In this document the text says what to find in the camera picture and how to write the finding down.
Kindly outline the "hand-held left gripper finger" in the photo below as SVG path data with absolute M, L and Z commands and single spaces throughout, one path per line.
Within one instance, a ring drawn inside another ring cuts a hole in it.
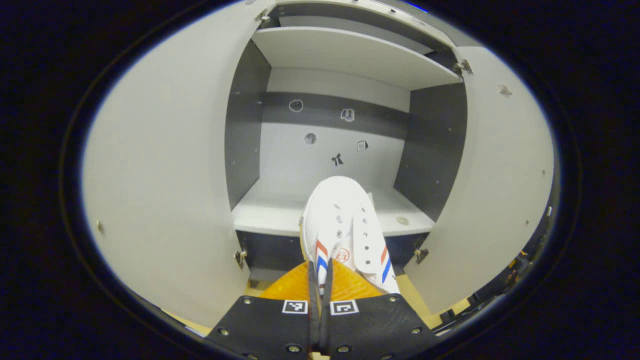
M 206 340 L 243 360 L 307 360 L 320 328 L 313 268 L 304 262 L 259 296 L 238 297 Z
M 398 292 L 382 293 L 331 260 L 320 315 L 320 350 L 332 360 L 409 360 L 439 338 Z

